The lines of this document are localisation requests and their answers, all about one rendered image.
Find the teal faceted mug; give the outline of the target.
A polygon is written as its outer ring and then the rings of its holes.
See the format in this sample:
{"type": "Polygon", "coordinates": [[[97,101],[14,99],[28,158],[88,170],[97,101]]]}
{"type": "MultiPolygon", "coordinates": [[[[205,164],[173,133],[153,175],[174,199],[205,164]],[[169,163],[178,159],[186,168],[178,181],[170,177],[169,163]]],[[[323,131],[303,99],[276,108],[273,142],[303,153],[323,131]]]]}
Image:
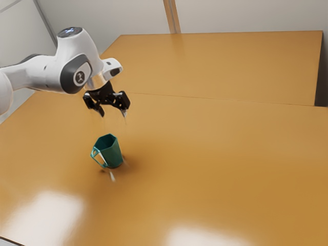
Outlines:
{"type": "Polygon", "coordinates": [[[102,168],[115,169],[124,161],[116,136],[107,134],[95,142],[90,157],[102,168]]]}

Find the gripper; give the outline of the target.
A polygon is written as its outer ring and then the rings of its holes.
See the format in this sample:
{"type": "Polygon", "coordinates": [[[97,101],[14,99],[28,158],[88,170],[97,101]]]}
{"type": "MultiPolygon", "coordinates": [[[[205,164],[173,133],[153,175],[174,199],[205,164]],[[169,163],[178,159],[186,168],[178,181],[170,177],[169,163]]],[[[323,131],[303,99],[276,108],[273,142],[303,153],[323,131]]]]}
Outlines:
{"type": "Polygon", "coordinates": [[[83,100],[89,110],[96,111],[101,117],[104,117],[105,112],[100,104],[113,105],[120,110],[124,118],[126,118],[131,105],[126,92],[115,93],[110,81],[99,89],[87,90],[83,95],[83,100]]]}

